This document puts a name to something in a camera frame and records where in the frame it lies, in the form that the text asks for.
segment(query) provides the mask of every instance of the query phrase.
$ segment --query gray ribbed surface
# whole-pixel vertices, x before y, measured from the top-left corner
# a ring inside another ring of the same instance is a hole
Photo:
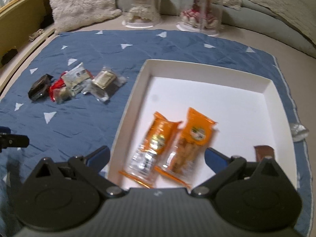
[[[60,233],[37,233],[24,228],[16,237],[294,237],[293,230],[251,233],[222,220],[206,199],[190,197],[184,188],[131,189],[105,202],[89,222]]]

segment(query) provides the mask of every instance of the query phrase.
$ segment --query metal screw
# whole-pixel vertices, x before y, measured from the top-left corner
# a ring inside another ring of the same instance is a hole
[[[122,192],[122,189],[117,186],[111,186],[106,189],[106,192],[110,195],[118,195]]]
[[[210,189],[207,188],[206,186],[199,186],[199,187],[195,188],[193,191],[197,195],[205,195],[205,194],[207,194],[210,191]]]

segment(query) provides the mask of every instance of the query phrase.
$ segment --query pile of snacks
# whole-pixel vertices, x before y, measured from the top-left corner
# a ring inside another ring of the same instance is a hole
[[[95,78],[86,70],[83,63],[70,71],[65,71],[61,77],[51,85],[53,76],[44,75],[36,81],[29,91],[29,98],[37,100],[50,96],[58,104],[74,98],[78,93],[91,93],[98,100],[105,102],[126,83],[126,78],[115,74],[110,68],[104,67]]]
[[[143,143],[120,173],[147,188],[153,187],[157,173],[191,188],[196,158],[208,147],[216,123],[193,108],[182,130],[181,122],[170,122],[158,112],[154,117]]]

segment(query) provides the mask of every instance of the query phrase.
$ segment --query white triangle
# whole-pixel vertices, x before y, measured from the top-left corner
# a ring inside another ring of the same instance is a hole
[[[8,172],[2,179],[6,184],[7,186],[11,187],[11,183],[10,183],[10,172]]]
[[[164,32],[161,32],[160,34],[156,35],[156,36],[159,36],[159,37],[167,37],[167,32],[164,31]]]
[[[45,117],[46,124],[48,124],[50,122],[50,120],[53,118],[53,116],[55,116],[56,113],[57,113],[56,111],[44,112],[44,117]]]
[[[71,65],[72,63],[74,63],[75,61],[77,61],[77,59],[69,59],[68,60],[68,66]]]
[[[300,185],[300,179],[301,179],[300,173],[297,173],[297,188],[298,188],[298,189],[301,187],[301,185]]]
[[[251,49],[251,47],[248,46],[246,52],[255,52],[253,49]]]
[[[38,68],[30,69],[31,75],[37,70]]]
[[[121,47],[124,50],[127,46],[132,46],[132,44],[128,44],[128,43],[121,43]]]
[[[208,44],[208,43],[205,43],[205,44],[204,44],[204,47],[206,47],[206,48],[216,48],[215,46],[212,46],[212,45],[210,45],[210,44]]]
[[[15,103],[15,110],[17,111],[24,103]]]

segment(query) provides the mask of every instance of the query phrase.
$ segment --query orange wrapper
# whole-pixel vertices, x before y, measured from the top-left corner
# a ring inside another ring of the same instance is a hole
[[[196,157],[208,146],[215,124],[189,108],[186,126],[176,137],[166,160],[155,166],[155,170],[190,189]]]
[[[147,188],[152,188],[156,178],[154,166],[165,149],[174,140],[180,123],[168,121],[162,114],[155,112],[154,121],[147,131],[143,143],[139,146],[125,170],[120,171],[120,174]]]

